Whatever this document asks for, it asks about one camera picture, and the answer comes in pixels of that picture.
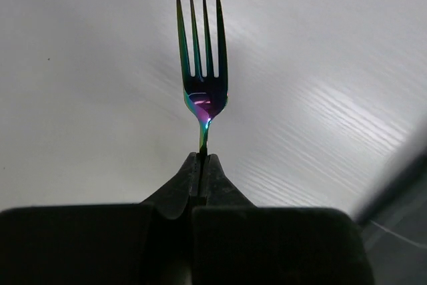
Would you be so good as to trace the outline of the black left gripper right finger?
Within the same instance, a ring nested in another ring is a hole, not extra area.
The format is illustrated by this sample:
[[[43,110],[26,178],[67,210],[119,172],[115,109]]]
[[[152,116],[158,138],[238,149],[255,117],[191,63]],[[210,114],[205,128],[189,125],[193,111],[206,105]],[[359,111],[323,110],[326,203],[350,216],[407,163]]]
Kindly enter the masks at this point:
[[[199,200],[205,206],[255,206],[228,179],[216,154],[208,155],[201,163]]]

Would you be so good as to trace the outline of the iridescent rainbow fork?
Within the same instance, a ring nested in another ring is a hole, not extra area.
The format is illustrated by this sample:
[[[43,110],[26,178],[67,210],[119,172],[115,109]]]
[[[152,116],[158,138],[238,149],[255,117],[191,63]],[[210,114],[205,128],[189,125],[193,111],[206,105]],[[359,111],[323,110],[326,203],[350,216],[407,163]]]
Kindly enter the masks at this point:
[[[191,35],[194,54],[194,74],[191,74],[189,51],[181,0],[176,0],[177,35],[183,96],[187,108],[199,123],[199,153],[207,155],[208,131],[212,120],[228,103],[228,53],[221,0],[216,0],[216,24],[218,45],[218,74],[214,74],[214,59],[211,46],[209,17],[206,0],[203,1],[203,30],[205,42],[206,75],[202,74],[201,52],[193,0],[190,2]]]

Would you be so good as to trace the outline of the dark checked cloth placemat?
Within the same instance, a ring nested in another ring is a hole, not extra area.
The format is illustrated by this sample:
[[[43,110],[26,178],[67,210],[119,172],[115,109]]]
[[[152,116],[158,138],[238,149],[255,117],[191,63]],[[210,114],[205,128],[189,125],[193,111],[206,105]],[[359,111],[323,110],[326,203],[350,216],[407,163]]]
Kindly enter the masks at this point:
[[[357,217],[376,284],[426,284],[426,153]]]

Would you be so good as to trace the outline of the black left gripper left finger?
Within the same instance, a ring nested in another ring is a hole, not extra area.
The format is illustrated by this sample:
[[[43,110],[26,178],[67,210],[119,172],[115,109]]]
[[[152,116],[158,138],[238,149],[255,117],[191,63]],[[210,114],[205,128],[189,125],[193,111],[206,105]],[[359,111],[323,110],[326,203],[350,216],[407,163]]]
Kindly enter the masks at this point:
[[[191,198],[197,197],[199,177],[199,154],[191,152],[178,172],[141,204],[152,205],[167,220],[178,219]]]

